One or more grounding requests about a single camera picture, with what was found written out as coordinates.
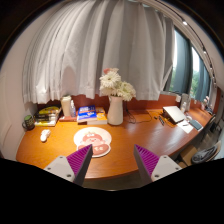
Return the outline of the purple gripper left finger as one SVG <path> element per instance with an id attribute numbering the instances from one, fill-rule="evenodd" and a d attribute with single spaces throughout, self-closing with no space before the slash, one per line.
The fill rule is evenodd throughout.
<path id="1" fill-rule="evenodd" d="M 81 186 L 92 155 L 92 145 L 87 145 L 67 157 L 58 156 L 44 170 Z"/>

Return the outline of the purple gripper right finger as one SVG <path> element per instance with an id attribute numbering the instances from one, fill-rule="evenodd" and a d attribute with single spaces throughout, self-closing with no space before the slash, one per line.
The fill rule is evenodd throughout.
<path id="1" fill-rule="evenodd" d="M 134 145 L 134 157 L 144 185 L 181 170 L 168 155 L 157 156 L 137 144 Z"/>

